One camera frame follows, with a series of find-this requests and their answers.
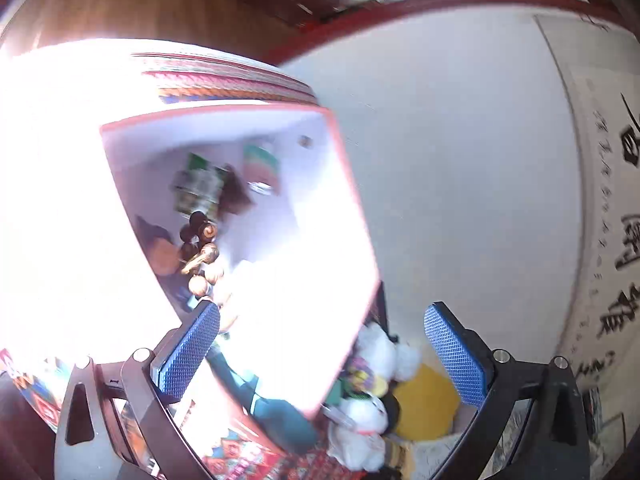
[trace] red wooden trim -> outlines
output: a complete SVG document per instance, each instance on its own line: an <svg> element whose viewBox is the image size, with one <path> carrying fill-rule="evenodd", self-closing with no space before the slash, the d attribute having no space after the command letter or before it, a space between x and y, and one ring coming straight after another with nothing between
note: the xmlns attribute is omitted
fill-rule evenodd
<svg viewBox="0 0 640 480"><path fill-rule="evenodd" d="M278 66L291 61L306 52L313 50L325 43L338 40L356 32L375 27L382 23L390 22L412 14L428 12L430 10L452 9L455 7L478 6L485 4L522 4L532 7L551 7L553 9L569 10L580 14L587 14L593 18L607 20L608 22L627 28L622 17L612 10L595 6L582 0L404 0L375 9L363 9L337 18L334 22L316 28L307 34L295 38L288 44L276 48L266 56L263 61Z"/></svg>
<svg viewBox="0 0 640 480"><path fill-rule="evenodd" d="M211 112L247 112L254 110L268 110L273 112L274 110L286 110L286 111L302 111L319 113L325 116L328 121L333 117L333 112L328 108L324 108L317 105L301 104L301 103L283 103L281 101L258 101L255 99L247 99L244 102L233 101L196 101L196 102L183 102L181 105L172 105L163 110L156 110L153 112L144 112L139 115L133 115L125 117L117 121L111 121L104 123L100 126L100 134L102 136L108 135L113 130L125 128L128 126L134 126L136 124L145 123L147 121L158 121L164 119L170 119L176 116L182 115L196 115L206 114Z"/></svg>

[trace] yellow cushion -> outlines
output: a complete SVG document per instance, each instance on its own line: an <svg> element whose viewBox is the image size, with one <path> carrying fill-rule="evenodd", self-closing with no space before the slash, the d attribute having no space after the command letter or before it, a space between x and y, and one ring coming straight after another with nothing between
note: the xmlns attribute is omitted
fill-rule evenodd
<svg viewBox="0 0 640 480"><path fill-rule="evenodd" d="M433 440L449 433L460 396L449 378L421 365L418 374L398 384L400 403L396 433L407 440Z"/></svg>

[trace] metal bolt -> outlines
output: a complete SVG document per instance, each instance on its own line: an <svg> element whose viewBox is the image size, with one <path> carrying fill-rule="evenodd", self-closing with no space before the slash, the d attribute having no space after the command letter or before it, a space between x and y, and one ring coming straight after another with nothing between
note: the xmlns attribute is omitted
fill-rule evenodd
<svg viewBox="0 0 640 480"><path fill-rule="evenodd" d="M133 352L133 359L135 361L138 361L139 363L143 363L144 361L149 359L150 355L151 352L148 348L138 348L135 352Z"/></svg>
<svg viewBox="0 0 640 480"><path fill-rule="evenodd" d="M511 359L511 355L506 350L498 348L497 350L494 350L494 359L499 363L505 363Z"/></svg>
<svg viewBox="0 0 640 480"><path fill-rule="evenodd" d="M78 368L87 368L90 362L91 362L91 359L89 359L89 356L84 355L78 358L78 360L76 361L76 366Z"/></svg>
<svg viewBox="0 0 640 480"><path fill-rule="evenodd" d="M562 357L561 355L559 355L558 357L556 357L554 359L554 364L558 367L558 368L562 368L562 370L564 370L565 368L568 367L569 362Z"/></svg>

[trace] wooden ornament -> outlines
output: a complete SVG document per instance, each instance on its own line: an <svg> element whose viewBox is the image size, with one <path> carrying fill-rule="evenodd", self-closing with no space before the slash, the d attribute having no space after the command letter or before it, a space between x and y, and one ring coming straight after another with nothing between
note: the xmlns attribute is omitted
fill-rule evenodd
<svg viewBox="0 0 640 480"><path fill-rule="evenodd" d="M206 221L207 215L205 215L202 211L194 211L189 217L189 225L194 233L197 233L200 226Z"/></svg>
<svg viewBox="0 0 640 480"><path fill-rule="evenodd" d="M183 262L188 262L197 254L198 248L190 242L185 242L180 247L180 260Z"/></svg>
<svg viewBox="0 0 640 480"><path fill-rule="evenodd" d="M212 264L220 256L220 251L216 244L206 244L201 250L200 254L194 256L189 260L184 268L181 270L183 274L189 274L193 269L197 269L200 264Z"/></svg>
<svg viewBox="0 0 640 480"><path fill-rule="evenodd" d="M195 232L193 229L191 229L191 226L189 224L183 225L180 229L180 240L182 240L183 242L191 242L194 236Z"/></svg>
<svg viewBox="0 0 640 480"><path fill-rule="evenodd" d="M204 269L204 277L211 284L215 285L222 276L225 275L225 268L219 260L209 264Z"/></svg>
<svg viewBox="0 0 640 480"><path fill-rule="evenodd" d="M197 298L206 296L209 293L209 282L204 276L192 276L189 280L189 290Z"/></svg>
<svg viewBox="0 0 640 480"><path fill-rule="evenodd" d="M198 230L198 238L206 244L215 240L217 235L218 227L212 222L204 222Z"/></svg>

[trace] white plush toy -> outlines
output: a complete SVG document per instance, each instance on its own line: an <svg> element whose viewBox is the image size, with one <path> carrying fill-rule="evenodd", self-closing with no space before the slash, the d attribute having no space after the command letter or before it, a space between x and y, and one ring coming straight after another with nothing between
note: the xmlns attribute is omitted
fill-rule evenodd
<svg viewBox="0 0 640 480"><path fill-rule="evenodd" d="M356 423L355 433L381 434L389 425L385 405L377 397L341 399L338 409Z"/></svg>
<svg viewBox="0 0 640 480"><path fill-rule="evenodd" d="M362 357L371 371L386 382L413 379L420 367L420 352L406 343L392 343L378 323L358 332L356 357Z"/></svg>
<svg viewBox="0 0 640 480"><path fill-rule="evenodd" d="M377 471L385 463L385 442L378 434L362 435L329 423L328 456L350 471Z"/></svg>

